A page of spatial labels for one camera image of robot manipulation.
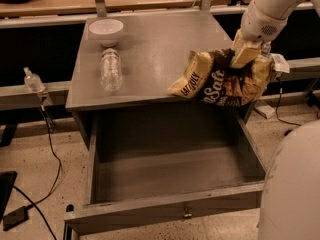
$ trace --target open drawer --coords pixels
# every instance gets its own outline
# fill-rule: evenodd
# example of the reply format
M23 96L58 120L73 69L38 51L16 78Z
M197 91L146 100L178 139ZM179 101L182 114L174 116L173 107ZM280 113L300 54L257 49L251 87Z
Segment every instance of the open drawer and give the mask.
M257 208L265 172L233 109L163 103L96 111L79 235Z

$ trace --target metal cabinet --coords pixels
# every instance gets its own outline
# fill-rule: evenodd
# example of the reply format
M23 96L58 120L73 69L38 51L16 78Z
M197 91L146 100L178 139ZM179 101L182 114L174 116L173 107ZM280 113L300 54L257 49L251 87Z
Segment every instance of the metal cabinet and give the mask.
M102 91L103 48L80 44L67 100L89 149L79 235L259 207L265 172L238 111L171 97L190 50L228 48L207 12L119 17L124 86Z

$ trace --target chip bag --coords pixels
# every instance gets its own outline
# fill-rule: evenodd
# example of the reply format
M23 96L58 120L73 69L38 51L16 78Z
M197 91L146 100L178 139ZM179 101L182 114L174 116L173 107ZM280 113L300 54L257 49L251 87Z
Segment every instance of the chip bag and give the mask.
M232 49L189 54L184 75L168 93L219 106L240 107L257 100L271 78L272 60L262 55L241 69L230 68Z

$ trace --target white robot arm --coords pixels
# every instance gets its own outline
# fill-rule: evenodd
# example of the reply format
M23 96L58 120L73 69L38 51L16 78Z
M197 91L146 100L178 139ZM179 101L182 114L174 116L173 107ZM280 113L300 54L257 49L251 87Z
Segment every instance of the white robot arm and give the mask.
M306 0L252 0L242 16L243 39L273 41L287 24L292 11ZM320 0L310 0L320 15Z

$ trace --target plastic water bottle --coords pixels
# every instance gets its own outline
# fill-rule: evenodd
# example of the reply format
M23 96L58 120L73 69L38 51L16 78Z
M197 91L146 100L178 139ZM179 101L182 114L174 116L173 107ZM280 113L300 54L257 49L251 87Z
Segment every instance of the plastic water bottle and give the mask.
M24 83L28 87L29 91L33 93L44 91L46 87L43 85L40 77L37 74L32 73L27 67L25 67L23 70L26 73L26 76L24 77Z
M122 86L121 59L119 53L112 48L102 53L101 85L110 92L117 91Z

